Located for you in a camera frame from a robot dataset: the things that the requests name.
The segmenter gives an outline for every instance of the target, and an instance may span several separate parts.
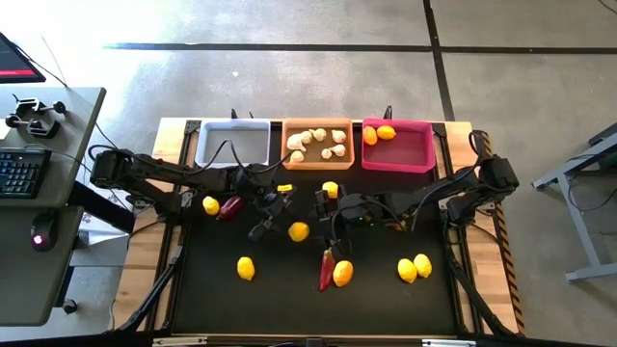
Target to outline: desk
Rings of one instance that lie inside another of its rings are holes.
[[[162,119],[159,133],[154,146],[153,156],[178,162],[180,149],[184,139],[184,131],[187,119]],[[445,124],[449,143],[449,156],[454,170],[471,165],[475,161],[475,154],[468,143],[468,134],[471,124],[468,122],[447,122]],[[189,150],[185,164],[191,164],[194,158],[197,137],[193,136],[189,143]],[[445,165],[439,146],[437,157],[440,176],[445,176]],[[161,183],[162,189],[171,190],[172,186]],[[150,223],[155,216],[144,213],[136,222],[136,226]],[[503,222],[503,213],[500,206],[496,207],[494,218],[477,215],[476,223],[497,234],[500,244],[495,244],[490,238],[482,234],[482,231],[468,228],[468,237],[465,245],[469,249],[473,277],[475,285],[482,297],[488,303],[492,311],[499,317],[501,322],[510,330],[524,333],[523,315],[516,287],[512,257],[509,253],[506,225]],[[124,322],[134,311],[139,303],[145,298],[154,281],[157,259],[163,241],[163,226],[153,227],[143,233],[135,235],[131,239],[121,283],[114,305],[114,316],[117,322]],[[173,233],[172,249],[169,255],[174,254],[179,230]],[[166,307],[169,295],[169,286],[161,296],[158,310],[154,317],[154,328],[158,329],[165,320]],[[468,330],[473,331],[472,310],[469,299],[459,288],[461,303],[463,306],[463,318]]]
[[[102,88],[49,88],[3,85],[0,87],[0,115],[13,112],[15,100],[37,97],[46,105],[62,101],[67,114],[48,112],[61,124],[53,139],[37,139],[24,127],[11,129],[0,147],[23,147],[39,144],[58,150],[81,161],[93,133],[101,104]],[[1,121],[0,127],[6,127]],[[52,153],[39,194],[33,200],[0,200],[0,326],[40,326],[58,301],[64,299],[72,274],[68,267],[83,212],[103,215],[125,230],[132,230],[132,213],[118,208],[81,183],[75,182],[80,163]],[[52,250],[35,252],[30,245],[30,227],[34,218],[46,208],[59,210],[58,240]],[[116,213],[118,220],[111,215]]]

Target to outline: concrete floor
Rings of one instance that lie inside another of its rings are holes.
[[[617,10],[617,1],[604,1]],[[3,9],[24,6],[6,3]],[[27,27],[3,11],[0,30],[55,71],[43,34],[70,85],[105,87],[99,123],[121,147],[150,152],[160,118],[228,117],[232,107],[260,118],[364,118],[391,104],[398,119],[443,120],[430,53],[100,48],[117,41],[425,45],[420,0],[34,3],[40,10]],[[617,47],[617,15],[595,0],[432,3],[443,45]],[[488,131],[522,183],[504,206],[527,334],[615,345],[617,276],[565,282],[564,272],[587,266],[574,225],[558,192],[536,193],[527,183],[617,120],[617,55],[447,54],[444,65],[456,120]],[[94,135],[92,144],[103,142]],[[611,257],[617,236],[607,226],[592,228]],[[69,293],[82,303],[79,314],[59,311],[41,328],[0,329],[0,339],[104,331],[120,272],[77,270]]]

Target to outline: red pepper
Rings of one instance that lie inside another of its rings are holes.
[[[233,217],[240,210],[240,208],[242,208],[243,204],[244,203],[240,197],[231,197],[229,200],[225,201],[225,204],[221,207],[218,219],[225,220]]]
[[[319,275],[319,291],[324,291],[332,281],[332,273],[335,270],[336,262],[332,256],[332,249],[324,251],[321,258],[321,274]]]

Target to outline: wooden table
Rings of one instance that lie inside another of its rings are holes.
[[[187,120],[202,119],[163,118],[161,120],[152,153],[153,157],[173,163],[178,162]],[[476,155],[471,150],[468,142],[471,124],[462,121],[446,122],[445,129],[454,171],[472,165],[475,162]],[[187,156],[189,160],[185,164],[189,164],[195,157],[196,147],[197,137],[194,136],[189,145],[189,155]],[[440,147],[437,145],[436,151],[438,152],[437,165],[440,177],[444,177],[445,166],[443,164],[443,156]],[[155,182],[155,184],[159,188],[168,191],[171,191],[173,188],[169,183]],[[524,334],[523,314],[517,291],[514,265],[500,204],[496,205],[495,213],[495,219],[477,213],[476,224],[487,229],[490,233],[498,235],[499,244],[496,244],[488,235],[485,235],[483,231],[476,227],[468,227],[467,245],[475,286],[505,327],[513,332]],[[154,211],[149,210],[138,217],[135,228],[152,223],[155,218]],[[130,241],[113,310],[117,326],[128,319],[151,289],[161,250],[164,228],[163,224],[149,227],[143,232],[136,234]],[[178,235],[179,227],[174,231],[172,249],[169,252],[170,257],[174,254]],[[460,250],[455,249],[455,253],[460,255]],[[169,288],[170,286],[168,285],[161,295],[161,305],[158,307],[154,324],[155,329],[159,329],[163,324],[169,298]],[[460,284],[459,293],[464,322],[468,330],[473,332],[469,298]],[[490,332],[486,325],[485,332]]]

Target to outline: lemon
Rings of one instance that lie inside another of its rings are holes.
[[[417,268],[417,274],[425,279],[431,275],[431,271],[433,271],[431,261],[428,259],[428,256],[424,254],[416,255],[414,258],[414,265]]]
[[[306,223],[296,222],[289,227],[287,233],[292,240],[300,242],[309,236],[309,226]]]
[[[347,260],[339,261],[335,266],[335,271],[332,274],[332,279],[336,286],[341,287],[351,280],[354,275],[354,266]]]
[[[413,283],[417,277],[417,270],[414,263],[408,259],[403,258],[398,260],[398,276],[401,277],[402,280]]]
[[[389,125],[382,125],[377,128],[377,136],[382,140],[391,140],[396,136],[394,128]]]
[[[377,131],[375,131],[375,128],[372,126],[365,126],[362,130],[362,139],[364,143],[369,146],[377,144]]]
[[[219,213],[220,206],[219,202],[216,201],[216,199],[212,197],[205,197],[201,203],[203,204],[203,209],[205,210],[205,213],[209,214],[210,216],[216,216]]]
[[[326,182],[321,186],[321,189],[328,192],[328,198],[338,198],[338,184],[334,182]]]
[[[253,261],[247,257],[243,256],[238,260],[238,276],[242,280],[252,280],[255,275],[255,266],[253,265]]]

